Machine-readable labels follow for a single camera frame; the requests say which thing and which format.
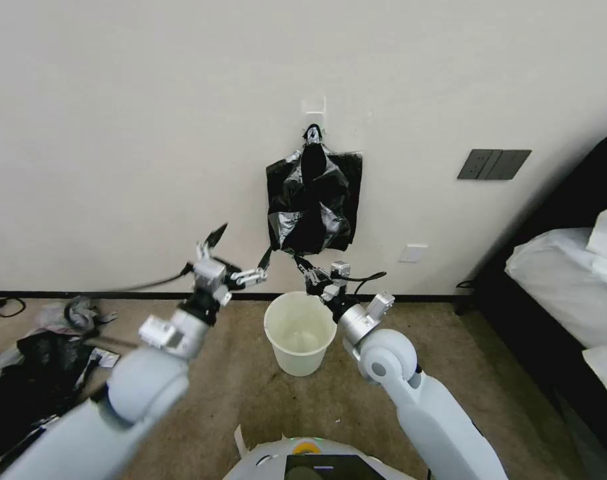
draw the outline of white bedsheet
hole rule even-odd
[[[607,389],[607,259],[586,250],[590,233],[535,237],[515,248],[506,273],[587,348],[584,359]]]

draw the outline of black bed frame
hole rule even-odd
[[[584,347],[504,273],[515,246],[553,229],[592,227],[606,208],[607,138],[484,265],[472,302],[553,406],[560,411],[557,395],[565,398],[607,450],[607,390],[584,361]]]

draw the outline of white adhesive hook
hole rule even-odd
[[[326,122],[326,96],[324,95],[323,104],[319,102],[301,100],[301,112],[303,113],[303,131],[308,130],[308,127],[313,123],[319,125],[323,134],[328,132]]]

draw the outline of plastic bag hanging on hook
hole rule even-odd
[[[271,248],[291,255],[346,250],[357,227],[362,154],[331,152],[318,125],[303,138],[302,149],[265,169]]]

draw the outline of black screen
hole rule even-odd
[[[358,455],[288,455],[284,480],[385,480]]]

